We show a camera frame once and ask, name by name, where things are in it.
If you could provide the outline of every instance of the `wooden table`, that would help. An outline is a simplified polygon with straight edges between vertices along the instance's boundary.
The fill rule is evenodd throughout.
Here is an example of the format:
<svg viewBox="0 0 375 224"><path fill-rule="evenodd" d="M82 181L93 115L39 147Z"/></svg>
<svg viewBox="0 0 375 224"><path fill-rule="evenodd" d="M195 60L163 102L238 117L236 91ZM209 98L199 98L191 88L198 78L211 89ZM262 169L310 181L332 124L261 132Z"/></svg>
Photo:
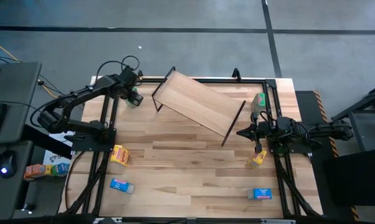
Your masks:
<svg viewBox="0 0 375 224"><path fill-rule="evenodd" d="M300 121L292 79L276 81L283 115ZM264 163L254 170L245 168L255 143L235 134L250 124L250 103L244 106L225 146L221 147L222 136L189 118L167 107L157 113L150 97L157 86L158 83L144 83L139 87L138 92L145 99L137 108L129 108L123 101L119 103L116 144L130 150L130 163L124 168L109 162L100 216L281 218L273 156L268 154ZM262 92L262 86L257 84L207 86L247 102ZM85 104L82 121L100 118L103 99L98 97ZM262 145L267 150L265 140ZM87 184L92 154L86 152L69 174L70 204ZM292 154L291 160L298 189L322 213L310 160L301 154ZM134 184L134 193L109 188L112 178ZM248 189L261 187L271 188L273 199L247 200ZM291 194L285 188L289 209L293 212ZM92 191L90 210L96 191L96 188ZM59 212L64 210L63 200Z"/></svg>

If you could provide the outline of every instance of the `wood grain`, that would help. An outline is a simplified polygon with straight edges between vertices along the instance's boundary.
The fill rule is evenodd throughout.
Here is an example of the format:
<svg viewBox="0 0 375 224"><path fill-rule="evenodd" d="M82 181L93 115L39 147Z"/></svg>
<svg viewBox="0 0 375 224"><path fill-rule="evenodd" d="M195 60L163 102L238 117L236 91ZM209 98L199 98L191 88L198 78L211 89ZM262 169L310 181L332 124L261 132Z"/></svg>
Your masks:
<svg viewBox="0 0 375 224"><path fill-rule="evenodd" d="M279 100L284 116L300 120L291 79L277 79ZM252 101L262 91L260 85L208 84L236 101ZM131 152L128 167L109 163L103 189L101 216L112 217L225 217L280 218L282 208L275 163L270 154L255 170L245 168L254 143L235 134L250 123L250 106L245 105L224 147L223 137L195 121L163 107L159 113L150 99L157 84L142 84L138 92L145 99L141 106L129 108L119 103L116 143ZM103 97L85 104L83 120L99 119ZM263 148L267 142L261 140ZM292 154L297 187L311 206L322 213L312 171L307 157ZM69 175L68 195L73 202L85 187L92 153L86 152ZM109 188L112 178L136 186L132 195ZM271 188L271 200L247 200L247 189ZM97 188L92 191L91 206ZM290 211L293 211L287 190ZM59 211L65 210L64 200Z"/></svg>
<svg viewBox="0 0 375 224"><path fill-rule="evenodd" d="M177 71L172 72L154 99L224 137L243 102L208 88ZM171 133L181 130L188 131L189 128L171 129ZM193 131L200 132L198 127L193 128Z"/></svg>

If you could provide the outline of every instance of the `computer mouse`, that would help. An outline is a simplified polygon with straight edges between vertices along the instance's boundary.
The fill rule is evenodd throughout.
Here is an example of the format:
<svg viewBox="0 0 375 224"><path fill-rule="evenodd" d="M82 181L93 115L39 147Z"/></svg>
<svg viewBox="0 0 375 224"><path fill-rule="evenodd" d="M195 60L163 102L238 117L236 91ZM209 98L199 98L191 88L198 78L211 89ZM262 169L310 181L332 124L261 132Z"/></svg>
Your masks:
<svg viewBox="0 0 375 224"><path fill-rule="evenodd" d="M6 150L0 155L0 175L3 178L10 178L16 174L16 152Z"/></svg>

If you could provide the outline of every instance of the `gray floor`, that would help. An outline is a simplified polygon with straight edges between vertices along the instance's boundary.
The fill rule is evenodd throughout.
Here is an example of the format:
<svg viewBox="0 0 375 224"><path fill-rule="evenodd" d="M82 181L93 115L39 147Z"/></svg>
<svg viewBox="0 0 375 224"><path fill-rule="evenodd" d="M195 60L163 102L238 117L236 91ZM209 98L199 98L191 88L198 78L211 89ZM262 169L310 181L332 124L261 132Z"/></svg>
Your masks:
<svg viewBox="0 0 375 224"><path fill-rule="evenodd" d="M268 0L274 29L375 30L375 0ZM0 0L0 24L30 26L266 29L261 0ZM0 31L19 60L40 61L60 90L83 87L106 60L135 55L145 75L171 66L186 75L275 77L267 34L76 33ZM330 117L375 87L375 35L275 34L283 78L321 93ZM119 72L109 65L103 73ZM33 105L50 96L40 88ZM75 109L73 117L82 112ZM339 142L341 154L358 150ZM375 222L375 207L358 207Z"/></svg>

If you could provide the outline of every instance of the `blue package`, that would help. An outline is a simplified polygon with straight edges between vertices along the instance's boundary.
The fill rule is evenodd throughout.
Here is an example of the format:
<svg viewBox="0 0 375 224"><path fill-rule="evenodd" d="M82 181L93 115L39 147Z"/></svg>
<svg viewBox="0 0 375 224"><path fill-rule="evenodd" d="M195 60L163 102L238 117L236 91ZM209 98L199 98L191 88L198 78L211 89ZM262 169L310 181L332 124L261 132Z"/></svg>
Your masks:
<svg viewBox="0 0 375 224"><path fill-rule="evenodd" d="M126 192L128 194L132 194L133 190L135 189L135 186L133 184L114 178L110 183L110 187L113 189L121 190L122 192Z"/></svg>
<svg viewBox="0 0 375 224"><path fill-rule="evenodd" d="M272 199L271 189L251 189L247 195L249 199Z"/></svg>

